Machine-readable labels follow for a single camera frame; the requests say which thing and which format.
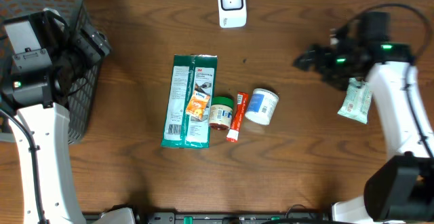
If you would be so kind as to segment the mint green wipes pack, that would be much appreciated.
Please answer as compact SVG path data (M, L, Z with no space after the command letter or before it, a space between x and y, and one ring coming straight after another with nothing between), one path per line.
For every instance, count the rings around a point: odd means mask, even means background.
M338 114L367 124L371 101L372 91L369 88L369 84L364 81L358 81L355 78L350 78L347 94Z

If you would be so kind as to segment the white cotton swab tub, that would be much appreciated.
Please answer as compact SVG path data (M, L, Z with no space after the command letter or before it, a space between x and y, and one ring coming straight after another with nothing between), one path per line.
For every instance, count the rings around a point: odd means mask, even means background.
M245 117L250 121L267 126L270 124L279 97L274 92L262 88L253 91Z

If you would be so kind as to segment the red white tube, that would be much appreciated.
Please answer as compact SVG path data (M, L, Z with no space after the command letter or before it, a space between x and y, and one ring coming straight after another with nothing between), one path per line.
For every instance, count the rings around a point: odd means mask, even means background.
M235 114L235 117L232 121L229 132L226 136L226 140L228 142L236 143L238 141L239 131L241 129L243 117L245 115L248 97L249 97L249 95L245 92L238 92L238 94L237 94L236 114Z

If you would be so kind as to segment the green white gloves package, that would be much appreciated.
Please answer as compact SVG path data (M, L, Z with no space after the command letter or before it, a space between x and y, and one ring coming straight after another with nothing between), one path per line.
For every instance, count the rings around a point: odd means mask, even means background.
M217 56L175 55L162 147L185 149L209 147L208 120L214 95L217 64ZM202 120L191 117L185 112L195 90L211 96Z

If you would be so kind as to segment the green lid cream jar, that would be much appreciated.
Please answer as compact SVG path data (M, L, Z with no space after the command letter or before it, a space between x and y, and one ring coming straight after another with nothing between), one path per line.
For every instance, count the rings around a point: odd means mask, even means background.
M232 98L216 96L212 99L209 127L214 130L228 130L233 118L234 101Z

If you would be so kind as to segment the orange Kleenex tissue pack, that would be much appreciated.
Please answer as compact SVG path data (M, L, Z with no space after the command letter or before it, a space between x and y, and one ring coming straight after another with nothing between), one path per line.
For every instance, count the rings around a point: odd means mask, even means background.
M186 107L185 110L186 114L198 120L202 120L205 113L205 109L210 99L211 96L209 94L198 92L195 90Z

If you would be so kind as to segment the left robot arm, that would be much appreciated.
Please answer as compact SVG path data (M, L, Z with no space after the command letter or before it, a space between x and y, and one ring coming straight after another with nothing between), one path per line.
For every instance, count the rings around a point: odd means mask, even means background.
M12 45L1 84L1 114L20 160L25 223L84 223L68 149L74 84L111 52L92 25L73 30L57 12L10 18Z

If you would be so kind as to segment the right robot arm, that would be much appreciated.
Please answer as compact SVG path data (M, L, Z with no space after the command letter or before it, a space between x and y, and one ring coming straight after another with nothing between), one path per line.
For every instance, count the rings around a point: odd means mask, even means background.
M433 220L433 129L418 89L419 53L389 36L391 17L377 5L333 31L329 46L314 44L294 61L343 89L364 80L374 97L387 162L357 198L331 207L335 223L417 223Z

